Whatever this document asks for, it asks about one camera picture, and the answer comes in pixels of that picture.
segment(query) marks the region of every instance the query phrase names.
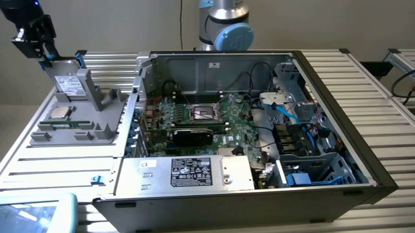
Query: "green circuit board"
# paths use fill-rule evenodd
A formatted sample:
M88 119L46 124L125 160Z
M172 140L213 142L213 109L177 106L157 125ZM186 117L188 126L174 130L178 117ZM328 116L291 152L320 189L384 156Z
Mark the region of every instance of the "green circuit board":
M196 115L192 116L189 112L194 105L174 104L170 98L162 98L154 103L149 103L146 109L152 111L146 112L148 130L145 132L149 157L229 154L231 150L240 146L251 166L261 167L263 164L257 163L261 152L260 149L253 148L259 147L259 142L255 139L251 141L256 131L239 116L244 103L235 103L235 98L243 98L243 96L235 94L232 98L227 98L215 105L217 108L215 120L208 118L192 119L197 117ZM213 103L197 104L197 106L209 108ZM223 133L213 135L212 144L208 146L176 147L170 136L173 131L180 129L208 129Z

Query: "warning label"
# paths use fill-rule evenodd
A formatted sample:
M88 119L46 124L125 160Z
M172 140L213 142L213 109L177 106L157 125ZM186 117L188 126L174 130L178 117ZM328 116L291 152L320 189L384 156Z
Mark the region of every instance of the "warning label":
M209 158L170 160L170 186L208 186L212 183Z
M66 96L84 96L85 91L76 76L54 76Z

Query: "white wall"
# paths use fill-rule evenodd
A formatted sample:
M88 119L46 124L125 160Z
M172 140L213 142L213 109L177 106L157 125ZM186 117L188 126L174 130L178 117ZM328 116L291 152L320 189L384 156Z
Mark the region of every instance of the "white wall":
M76 50L177 50L178 0L40 0L52 16L56 46ZM361 60L387 48L415 48L413 0L245 0L255 30L252 49L348 48ZM184 48L197 45L197 0L184 0ZM46 75L9 39L0 17L0 104L37 104L50 89Z

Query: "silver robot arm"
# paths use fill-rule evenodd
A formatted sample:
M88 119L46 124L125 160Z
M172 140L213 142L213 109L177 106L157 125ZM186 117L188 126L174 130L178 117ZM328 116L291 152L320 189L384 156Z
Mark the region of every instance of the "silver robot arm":
M243 0L200 0L198 50L247 50L253 42Z

